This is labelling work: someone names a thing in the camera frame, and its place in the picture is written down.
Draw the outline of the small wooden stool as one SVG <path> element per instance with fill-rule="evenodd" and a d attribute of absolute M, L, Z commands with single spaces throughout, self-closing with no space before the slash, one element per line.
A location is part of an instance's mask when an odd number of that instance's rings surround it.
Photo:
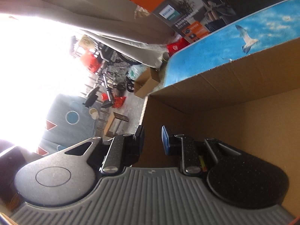
<path fill-rule="evenodd" d="M 128 117 L 120 113 L 112 112 L 103 130 L 104 136 L 109 138 L 115 137 L 122 122 L 129 122 Z"/>

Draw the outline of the wheelchair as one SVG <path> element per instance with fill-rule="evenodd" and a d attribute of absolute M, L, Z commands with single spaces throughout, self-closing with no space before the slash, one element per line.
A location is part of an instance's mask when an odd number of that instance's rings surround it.
<path fill-rule="evenodd" d="M 129 77 L 129 71 L 132 66 L 141 65 L 138 61 L 85 34 L 80 39 L 71 37 L 71 54 L 80 58 L 96 77 L 93 88 L 86 94 L 85 107 L 90 108 L 97 101 L 100 87 L 106 90 L 101 95 L 104 109 L 116 108 L 125 92 L 134 91 L 134 79 Z"/>

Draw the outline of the red plastic bag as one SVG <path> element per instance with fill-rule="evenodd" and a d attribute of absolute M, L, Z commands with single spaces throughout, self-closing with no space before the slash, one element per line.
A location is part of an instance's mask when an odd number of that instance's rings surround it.
<path fill-rule="evenodd" d="M 171 57 L 176 52 L 182 50 L 183 48 L 189 46 L 190 43 L 185 38 L 180 38 L 176 42 L 170 43 L 166 45 L 167 52 Z"/>

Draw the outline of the blue patterned cushion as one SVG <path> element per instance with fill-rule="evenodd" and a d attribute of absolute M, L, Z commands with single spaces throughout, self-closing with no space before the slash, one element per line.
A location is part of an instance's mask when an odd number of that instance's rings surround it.
<path fill-rule="evenodd" d="M 39 147 L 52 154 L 94 137 L 99 111 L 87 108 L 86 99 L 60 94 L 46 118 L 46 130 Z"/>

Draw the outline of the orange Philips product box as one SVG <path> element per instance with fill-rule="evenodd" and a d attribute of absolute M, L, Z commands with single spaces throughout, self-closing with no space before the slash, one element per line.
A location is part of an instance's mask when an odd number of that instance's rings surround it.
<path fill-rule="evenodd" d="M 154 14 L 189 43 L 237 20 L 227 0 L 129 0 Z"/>

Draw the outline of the brown cardboard box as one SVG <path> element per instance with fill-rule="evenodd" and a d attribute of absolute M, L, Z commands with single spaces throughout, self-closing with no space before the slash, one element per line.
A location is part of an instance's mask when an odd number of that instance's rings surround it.
<path fill-rule="evenodd" d="M 284 207 L 299 213 L 299 39 L 240 58 L 153 92 L 141 123 L 138 167 L 170 167 L 161 127 L 195 140 L 217 138 L 282 168 Z"/>

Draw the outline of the beige curtain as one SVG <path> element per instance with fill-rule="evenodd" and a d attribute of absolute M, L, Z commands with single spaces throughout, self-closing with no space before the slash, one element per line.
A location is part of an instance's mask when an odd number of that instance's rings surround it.
<path fill-rule="evenodd" d="M 160 68 L 174 31 L 149 15 L 134 19 L 128 0 L 1 0 L 1 13 L 38 16 L 76 26 L 97 41 L 152 68 Z"/>

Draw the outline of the small cardboard box on floor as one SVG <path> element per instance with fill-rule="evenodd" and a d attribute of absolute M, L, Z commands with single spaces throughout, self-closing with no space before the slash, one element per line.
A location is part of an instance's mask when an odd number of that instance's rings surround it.
<path fill-rule="evenodd" d="M 134 95 L 144 99 L 160 83 L 159 72 L 148 67 L 134 82 Z"/>

